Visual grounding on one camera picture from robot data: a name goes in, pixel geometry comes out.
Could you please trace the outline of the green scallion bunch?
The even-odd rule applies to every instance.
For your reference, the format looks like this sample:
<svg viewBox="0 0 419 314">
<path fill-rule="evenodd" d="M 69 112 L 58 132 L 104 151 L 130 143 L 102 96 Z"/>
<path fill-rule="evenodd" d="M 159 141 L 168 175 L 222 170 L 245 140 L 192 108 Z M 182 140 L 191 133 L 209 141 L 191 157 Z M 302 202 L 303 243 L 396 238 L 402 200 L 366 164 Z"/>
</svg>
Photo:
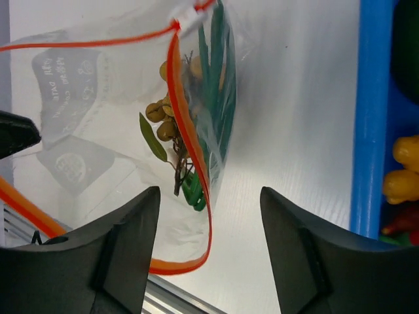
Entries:
<svg viewBox="0 0 419 314">
<path fill-rule="evenodd" d="M 222 1 L 180 41 L 182 84 L 193 134 L 205 163 L 211 201 L 217 199 L 236 109 L 234 34 Z"/>
</svg>

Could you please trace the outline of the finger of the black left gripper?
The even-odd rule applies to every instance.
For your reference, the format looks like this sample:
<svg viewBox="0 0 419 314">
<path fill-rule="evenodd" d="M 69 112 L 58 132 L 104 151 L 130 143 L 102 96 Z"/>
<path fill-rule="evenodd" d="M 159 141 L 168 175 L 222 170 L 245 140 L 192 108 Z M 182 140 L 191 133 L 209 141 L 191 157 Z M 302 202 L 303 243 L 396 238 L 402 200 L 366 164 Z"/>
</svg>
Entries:
<svg viewBox="0 0 419 314">
<path fill-rule="evenodd" d="M 1 111 L 0 140 L 3 159 L 38 144 L 41 134 L 30 118 Z"/>
</svg>

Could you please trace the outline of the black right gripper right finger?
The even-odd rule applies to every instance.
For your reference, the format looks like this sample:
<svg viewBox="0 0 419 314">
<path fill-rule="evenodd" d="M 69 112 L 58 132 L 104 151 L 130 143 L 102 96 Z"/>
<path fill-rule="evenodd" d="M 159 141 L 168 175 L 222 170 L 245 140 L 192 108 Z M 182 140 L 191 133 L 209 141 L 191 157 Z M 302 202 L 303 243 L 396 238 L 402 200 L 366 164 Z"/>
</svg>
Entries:
<svg viewBox="0 0 419 314">
<path fill-rule="evenodd" d="M 282 313 L 417 313 L 418 248 L 345 230 L 274 189 L 260 194 Z"/>
</svg>

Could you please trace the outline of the longan bunch with leaves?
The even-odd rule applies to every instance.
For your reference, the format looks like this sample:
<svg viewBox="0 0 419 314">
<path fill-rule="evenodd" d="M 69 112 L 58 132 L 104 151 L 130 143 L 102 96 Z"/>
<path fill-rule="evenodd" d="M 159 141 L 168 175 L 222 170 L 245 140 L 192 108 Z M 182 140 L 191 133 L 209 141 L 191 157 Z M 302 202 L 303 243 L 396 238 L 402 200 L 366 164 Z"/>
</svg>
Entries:
<svg viewBox="0 0 419 314">
<path fill-rule="evenodd" d="M 185 97 L 194 106 L 189 109 L 193 121 L 198 121 L 200 113 L 206 105 L 211 113 L 213 132 L 218 140 L 219 152 L 224 160 L 227 155 L 232 121 L 235 110 L 236 83 L 235 68 L 229 68 L 229 61 L 222 62 L 214 58 L 207 67 L 201 64 L 202 58 L 185 56 L 183 60 L 183 76 L 191 90 Z M 169 96 L 146 107 L 145 114 L 140 114 L 141 133 L 153 154 L 163 162 L 169 163 L 175 170 L 174 195 L 183 192 L 187 203 L 196 205 L 204 197 L 198 175 L 192 171 L 192 159 L 175 121 L 172 102 Z"/>
</svg>

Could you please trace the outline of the clear zip bag orange zipper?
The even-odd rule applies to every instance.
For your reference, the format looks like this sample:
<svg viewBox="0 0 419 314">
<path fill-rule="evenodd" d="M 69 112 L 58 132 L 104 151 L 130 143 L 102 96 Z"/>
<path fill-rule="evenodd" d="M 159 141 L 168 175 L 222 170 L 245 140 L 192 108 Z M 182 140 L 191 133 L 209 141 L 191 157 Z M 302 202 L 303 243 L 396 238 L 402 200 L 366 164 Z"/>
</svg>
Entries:
<svg viewBox="0 0 419 314">
<path fill-rule="evenodd" d="M 9 156 L 1 199 L 47 237 L 111 212 L 150 186 L 160 189 L 150 271 L 179 275 L 204 265 L 212 208 L 182 84 L 180 41 L 216 1 L 151 1 L 99 22 L 36 34 L 1 47 L 2 111 L 30 118 L 41 141 Z M 170 97 L 204 197 L 174 195 L 175 170 L 141 133 L 139 116 Z"/>
</svg>

